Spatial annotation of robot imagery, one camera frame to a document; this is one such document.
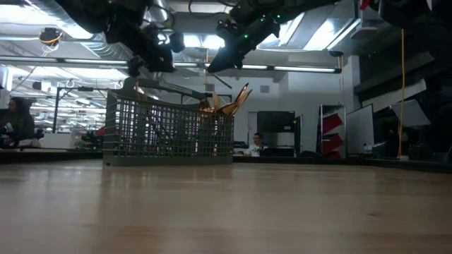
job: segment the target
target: ceiling duct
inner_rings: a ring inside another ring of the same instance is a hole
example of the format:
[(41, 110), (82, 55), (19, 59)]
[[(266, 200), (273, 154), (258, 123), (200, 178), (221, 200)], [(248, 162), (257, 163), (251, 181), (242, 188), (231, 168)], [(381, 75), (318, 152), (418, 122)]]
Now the ceiling duct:
[[(57, 25), (68, 35), (79, 38), (88, 33), (77, 25), (68, 13), (55, 0), (27, 0), (30, 5), (48, 16), (56, 19)], [(131, 57), (130, 52), (121, 44), (107, 44), (103, 34), (93, 35), (87, 42), (82, 43), (87, 49), (97, 54), (101, 59), (125, 60)]]

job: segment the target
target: table surface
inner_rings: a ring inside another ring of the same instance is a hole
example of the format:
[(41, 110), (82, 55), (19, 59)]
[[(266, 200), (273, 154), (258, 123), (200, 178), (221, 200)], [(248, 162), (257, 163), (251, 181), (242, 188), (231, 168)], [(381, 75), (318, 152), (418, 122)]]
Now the table surface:
[(376, 167), (0, 166), (0, 253), (452, 253), (452, 178)]

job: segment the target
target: wall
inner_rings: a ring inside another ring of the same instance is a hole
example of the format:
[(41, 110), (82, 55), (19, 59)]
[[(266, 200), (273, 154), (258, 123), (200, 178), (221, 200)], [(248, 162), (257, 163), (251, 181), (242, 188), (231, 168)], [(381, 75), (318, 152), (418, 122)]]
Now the wall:
[[(409, 98), (413, 95), (416, 95), (422, 91), (425, 91), (427, 89), (427, 84), (425, 83), (425, 80), (421, 80), (418, 83), (415, 83), (414, 85), (407, 86), (405, 88), (405, 94), (404, 98)], [(368, 106), (370, 104), (374, 105), (374, 112), (377, 112), (378, 110), (382, 110), (386, 107), (391, 106), (392, 104), (395, 104), (402, 100), (402, 89), (388, 92), (384, 95), (380, 95), (377, 97), (374, 97), (372, 99), (368, 99), (362, 102), (362, 106)]]
[(359, 75), (359, 57), (350, 56), (347, 65), (344, 66), (344, 86), (345, 108), (347, 114), (361, 108), (358, 96), (355, 95), (355, 86), (361, 83)]
[[(346, 67), (346, 71), (352, 71), (353, 67)], [(234, 139), (247, 141), (248, 137), (248, 112), (249, 111), (295, 111), (296, 116), (303, 115), (302, 145), (303, 150), (314, 151), (316, 149), (317, 122), (319, 119), (319, 106), (321, 104), (343, 104), (344, 96), (341, 90), (341, 74), (324, 73), (287, 73), (279, 83), (274, 83), (272, 78), (223, 78), (232, 86), (232, 90), (225, 87), (213, 77), (208, 78), (209, 83), (215, 84), (218, 94), (231, 94), (233, 99), (237, 96), (245, 83), (249, 83), (249, 89), (253, 89), (250, 98), (236, 113), (234, 121)], [(352, 109), (356, 106), (352, 89), (352, 75), (345, 73), (347, 104), (351, 103)], [(169, 76), (169, 83), (183, 85), (185, 87), (205, 92), (203, 84), (205, 78), (192, 77), (183, 79)], [(260, 85), (269, 85), (270, 93), (260, 93)], [(180, 103), (179, 95), (165, 95), (163, 100)]]

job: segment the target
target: ceiling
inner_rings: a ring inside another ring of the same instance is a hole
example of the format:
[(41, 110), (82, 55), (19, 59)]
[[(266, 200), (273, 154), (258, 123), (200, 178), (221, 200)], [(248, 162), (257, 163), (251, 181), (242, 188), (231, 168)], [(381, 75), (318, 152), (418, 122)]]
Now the ceiling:
[[(36, 3), (38, 7), (40, 6), (37, 0), (30, 1)], [(183, 32), (186, 35), (199, 36), (201, 39), (205, 39), (209, 35), (214, 35), (217, 22), (221, 18), (224, 18), (224, 16), (218, 15), (211, 18), (199, 19), (189, 13), (188, 2), (189, 0), (169, 0), (163, 3), (160, 1), (161, 4), (166, 4), (174, 12), (176, 23), (173, 29)], [(195, 0), (192, 9), (195, 12), (202, 11), (204, 13), (228, 10), (228, 8), (213, 0)], [(121, 50), (123, 54), (110, 54), (107, 50), (103, 51), (102, 47), (105, 45), (102, 43), (86, 43), (86, 41), (75, 40), (75, 32), (69, 30), (67, 26), (61, 26), (61, 22), (54, 18), (56, 14), (58, 13), (52, 13), (52, 16), (50, 16), (48, 13), (37, 11), (32, 7), (1, 6), (0, 55), (43, 56), (46, 54), (48, 57), (77, 59), (99, 59), (101, 56), (103, 59), (108, 60), (127, 60), (127, 56), (130, 56), (130, 51), (124, 49), (121, 45), (115, 45), (115, 48), (108, 48), (108, 50)], [(346, 54), (368, 54), (381, 49), (385, 43), (397, 39), (398, 33), (396, 31), (398, 30), (393, 29), (391, 26), (379, 20), (378, 15), (372, 11), (361, 13), (361, 17), (364, 21), (363, 25), (373, 25), (378, 28), (378, 32), (372, 39), (352, 40), (350, 39), (350, 35), (348, 35), (337, 43), (332, 50), (342, 51)], [(342, 31), (341, 29), (349, 25), (355, 18), (355, 2), (353, 0), (344, 0), (334, 6), (325, 6), (308, 11), (300, 18), (299, 24), (294, 25), (293, 35), (287, 38), (287, 43), (276, 45), (276, 47), (271, 43), (268, 45), (262, 44), (263, 46), (261, 45), (262, 47), (260, 49), (250, 52), (246, 56), (244, 64), (336, 68), (338, 67), (338, 60), (330, 56), (327, 51), (322, 50), (327, 46), (325, 41), (331, 41), (335, 36), (337, 37), (338, 33)], [(58, 46), (58, 49), (51, 52), (37, 40), (39, 33), (44, 28), (49, 27), (63, 29), (67, 34)], [(96, 37), (96, 39), (98, 42), (102, 42), (102, 37)], [(320, 50), (304, 51), (307, 47)], [(206, 59), (207, 54), (208, 58), (212, 59), (216, 54), (216, 50), (210, 49), (207, 52), (204, 49), (189, 47), (182, 54), (175, 55), (174, 61), (203, 61)], [(97, 88), (115, 88), (118, 87), (118, 82), (126, 77), (123, 70), (114, 69), (24, 66), (19, 63), (14, 66), (10, 65), (9, 67), (14, 72), (13, 95), (37, 98), (34, 112), (40, 115), (40, 117), (43, 117), (43, 113), (53, 111), (55, 90), (58, 85), (66, 86), (69, 80), (76, 80), (75, 87), (83, 85)], [(154, 76), (149, 73), (144, 74), (149, 78)], [(27, 75), (29, 78), (26, 81), (20, 80), (20, 77), (24, 78)], [(180, 68), (175, 73), (166, 73), (164, 76), (171, 75), (189, 77), (204, 75), (204, 72)], [(278, 82), (284, 73), (275, 71), (228, 70), (220, 72), (218, 75), (223, 77), (272, 78), (275, 82)], [(50, 84), (49, 89), (45, 91), (32, 89), (33, 82), (43, 80), (45, 80), (44, 83)], [(59, 123), (64, 125), (71, 121), (71, 119), (82, 119), (84, 124), (102, 124), (101, 120), (103, 116), (100, 116), (100, 112), (105, 108), (105, 96), (106, 92), (83, 94), (76, 90), (71, 91), (71, 94), (67, 94), (65, 99), (61, 101), (60, 107), (64, 115), (60, 115)], [(81, 106), (80, 103), (75, 103), (77, 98), (81, 99), (83, 97), (90, 97), (93, 103), (89, 106)], [(77, 110), (72, 110), (70, 107), (89, 109), (85, 111), (87, 117), (77, 114)], [(52, 122), (52, 117), (52, 114), (46, 115), (45, 121), (42, 120), (39, 123), (46, 126), (48, 121)]]

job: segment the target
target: ceiling light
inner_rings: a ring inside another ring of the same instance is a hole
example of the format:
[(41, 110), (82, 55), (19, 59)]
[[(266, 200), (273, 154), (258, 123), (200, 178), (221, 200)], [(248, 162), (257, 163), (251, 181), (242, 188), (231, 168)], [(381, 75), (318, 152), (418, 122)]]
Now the ceiling light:
[(312, 35), (303, 50), (323, 50), (334, 39), (334, 25), (327, 19)]
[(78, 95), (76, 95), (76, 94), (73, 93), (73, 92), (68, 92), (67, 95), (69, 95), (69, 96), (71, 96), (71, 97), (75, 97), (75, 98), (78, 97)]
[(105, 108), (104, 105), (102, 105), (102, 104), (100, 104), (100, 103), (97, 103), (97, 102), (91, 101), (91, 104), (97, 105), (97, 106), (99, 106), (99, 107), (101, 107), (101, 108), (103, 108), (103, 109)]
[(68, 71), (87, 79), (124, 80), (127, 78), (116, 69), (67, 68)]
[(265, 40), (263, 40), (258, 45), (258, 47), (261, 46), (262, 44), (268, 44), (268, 43), (271, 43), (271, 42), (274, 42), (274, 41), (277, 41), (277, 40), (278, 40), (278, 38), (274, 34), (271, 34), (271, 35), (267, 36), (267, 38)]
[(266, 70), (267, 66), (258, 66), (258, 65), (249, 65), (249, 64), (244, 64), (242, 66), (243, 69), (246, 70)]
[(333, 42), (331, 42), (326, 48), (327, 49), (334, 48), (335, 45), (337, 45), (341, 40), (343, 40), (345, 38), (345, 36), (347, 36), (350, 32), (352, 32), (360, 23), (361, 23), (361, 19), (358, 18), (343, 33), (339, 34), (339, 36), (337, 38), (335, 38), (333, 40)]
[(335, 73), (334, 68), (314, 68), (314, 67), (291, 67), (275, 66), (275, 71), (294, 71), (294, 72), (316, 72), (316, 73)]
[[(43, 110), (43, 111), (54, 111), (54, 107), (36, 107), (32, 106), (31, 109)], [(82, 107), (58, 107), (58, 111), (86, 111), (93, 113), (105, 114), (105, 109), (96, 108), (82, 108)]]
[(91, 102), (87, 99), (76, 99), (76, 103), (80, 103), (87, 106), (91, 105)]
[(184, 35), (185, 47), (200, 47), (201, 40), (198, 35)]
[(99, 65), (99, 66), (96, 66), (96, 67), (103, 68), (103, 69), (106, 69), (106, 68), (115, 68), (115, 69), (124, 69), (124, 70), (128, 70), (129, 69), (129, 67), (123, 66), (123, 65), (118, 65), (118, 66), (115, 66), (115, 65)]
[(20, 15), (21, 17), (26, 17), (30, 20), (43, 20), (43, 19), (49, 19), (47, 20), (47, 23), (55, 23), (57, 24), (61, 29), (64, 30), (65, 33), (69, 34), (73, 38), (76, 39), (89, 39), (93, 36), (93, 34), (87, 32), (79, 25), (68, 25), (65, 20), (62, 20), (60, 18), (56, 18), (56, 16), (48, 15), (48, 13), (45, 13), (41, 8), (37, 7), (33, 4), (30, 0), (25, 0), (28, 5), (30, 5), (35, 12), (40, 13), (42, 16), (39, 18), (37, 16), (30, 17), (29, 13), (25, 13), (25, 15)]
[(197, 63), (174, 63), (174, 67), (198, 67)]
[(45, 58), (45, 57), (23, 57), (23, 56), (1, 56), (2, 61), (36, 61), (36, 62), (46, 62), (46, 63), (56, 63), (57, 59)]
[(2, 22), (8, 22), (11, 24), (19, 23), (24, 25), (46, 25), (52, 24), (54, 22), (54, 19), (51, 18), (50, 15), (37, 12), (33, 7), (27, 5), (19, 6), (19, 4), (1, 5), (0, 17), (2, 19)]
[(302, 19), (304, 17), (304, 13), (298, 15), (291, 23), (288, 23), (288, 26), (286, 28), (286, 31), (280, 36), (280, 46), (286, 45), (290, 38), (292, 38), (295, 30), (298, 28), (298, 25), (301, 23)]
[(219, 49), (225, 46), (225, 41), (217, 35), (208, 35), (203, 41), (203, 47), (208, 49)]
[(69, 64), (127, 64), (127, 61), (97, 60), (97, 59), (64, 59)]

